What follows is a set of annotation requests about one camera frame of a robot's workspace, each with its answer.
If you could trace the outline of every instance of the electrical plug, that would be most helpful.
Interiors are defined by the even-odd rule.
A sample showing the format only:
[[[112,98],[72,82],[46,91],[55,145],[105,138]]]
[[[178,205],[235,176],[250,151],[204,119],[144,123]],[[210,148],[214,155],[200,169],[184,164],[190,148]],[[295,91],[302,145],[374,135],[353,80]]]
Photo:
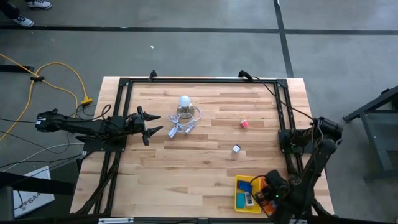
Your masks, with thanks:
[[[92,102],[93,102],[93,99],[92,99],[92,98],[90,98],[90,97],[88,97],[88,96],[85,96],[85,99],[81,102],[81,104],[82,104],[83,106],[87,106],[87,105],[92,104]]]
[[[191,131],[192,131],[193,128],[194,128],[194,126],[189,127],[187,130],[185,130],[185,134],[191,133]]]
[[[170,137],[170,138],[173,138],[174,135],[175,135],[175,133],[177,133],[177,128],[176,128],[176,127],[173,127],[173,128],[171,129],[171,131],[169,132],[169,137]]]

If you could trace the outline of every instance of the wooden tabletop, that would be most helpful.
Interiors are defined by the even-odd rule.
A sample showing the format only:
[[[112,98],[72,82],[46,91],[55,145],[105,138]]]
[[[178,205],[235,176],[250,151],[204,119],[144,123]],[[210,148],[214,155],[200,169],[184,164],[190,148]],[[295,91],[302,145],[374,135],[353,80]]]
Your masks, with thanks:
[[[114,105],[120,77],[104,77],[95,115]],[[304,81],[287,79],[292,106],[310,114]],[[121,102],[124,102],[124,90]],[[191,97],[202,110],[202,119],[189,134],[167,133],[173,124],[166,119],[176,113],[181,95]],[[135,83],[129,114],[142,106],[162,118],[147,122],[147,128],[163,125],[149,146],[142,135],[129,136],[122,154],[112,216],[129,217],[251,217],[264,214],[234,211],[236,175],[261,175],[277,169],[286,176],[286,164],[277,142],[279,120],[275,98],[261,84],[234,83]],[[309,127],[310,120],[294,112],[296,127]],[[248,129],[239,120],[246,119]],[[241,151],[233,154],[235,144]],[[103,152],[83,161],[71,212],[77,211],[98,186]],[[309,155],[303,156],[304,164]],[[333,213],[325,174],[315,186],[318,201]]]

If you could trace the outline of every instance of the shoe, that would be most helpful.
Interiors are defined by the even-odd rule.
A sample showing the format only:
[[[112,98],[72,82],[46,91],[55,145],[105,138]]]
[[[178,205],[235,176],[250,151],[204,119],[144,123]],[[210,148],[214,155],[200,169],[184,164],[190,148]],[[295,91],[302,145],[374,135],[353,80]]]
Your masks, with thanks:
[[[33,24],[35,24],[35,22],[33,22],[32,20],[21,15],[19,15],[17,19],[13,19],[13,21],[24,27],[31,27],[33,26]]]
[[[31,2],[27,2],[27,7],[31,9],[50,9],[52,4],[43,0],[32,0]]]

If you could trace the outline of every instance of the white sign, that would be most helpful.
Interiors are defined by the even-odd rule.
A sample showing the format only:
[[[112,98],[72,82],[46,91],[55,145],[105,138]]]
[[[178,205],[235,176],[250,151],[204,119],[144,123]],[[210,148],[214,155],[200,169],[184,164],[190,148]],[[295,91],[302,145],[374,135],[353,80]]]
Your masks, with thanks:
[[[34,174],[37,174],[38,172],[47,169],[46,171],[43,171],[35,175],[34,177],[51,180],[50,171],[48,170],[48,168],[49,168],[48,166],[45,166],[43,168],[25,174],[24,176],[32,176]],[[36,208],[40,208],[41,206],[55,200],[54,194],[42,194],[38,192],[23,192],[23,191],[19,191],[19,193],[22,198],[22,206],[21,206],[21,198],[19,197],[18,191],[17,190],[14,191],[14,216],[16,218],[21,215],[25,215],[26,213],[29,213],[35,210]]]

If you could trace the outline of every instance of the gray floor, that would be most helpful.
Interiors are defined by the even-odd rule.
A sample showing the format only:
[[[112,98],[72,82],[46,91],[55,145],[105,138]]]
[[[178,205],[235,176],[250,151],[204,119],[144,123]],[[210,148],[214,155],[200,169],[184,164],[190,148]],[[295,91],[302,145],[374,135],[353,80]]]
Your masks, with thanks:
[[[15,2],[23,15],[42,25],[277,28],[271,0],[54,0],[54,8],[46,12],[30,11],[23,4]],[[393,0],[297,0],[280,5],[287,29],[398,29],[398,2]],[[0,16],[1,22],[8,22]],[[398,36],[288,35],[287,42],[294,75],[305,79],[314,116],[343,124],[341,117],[398,84]],[[71,65],[95,100],[103,76],[148,75],[153,69],[173,76],[227,77],[246,70],[260,77],[286,77],[278,34],[2,30],[0,52],[24,65],[39,67],[54,61]],[[43,75],[81,98],[80,84],[68,70],[53,67]],[[0,117],[15,119],[25,106],[29,76],[2,73],[0,81],[4,107]],[[68,94],[39,83],[24,120],[34,120],[37,113],[53,108],[71,114],[73,105]],[[1,121],[0,130],[9,125]],[[365,184],[363,175],[377,171],[374,152],[359,121],[344,128],[345,139],[327,166],[335,213],[394,222],[397,181]],[[65,133],[39,133],[30,124],[18,124],[12,133],[44,146],[67,142]],[[39,150],[8,136],[0,142],[0,165]],[[68,157],[80,151],[71,147],[61,156],[43,152],[36,159]],[[23,174],[39,166],[24,164],[11,172]]]

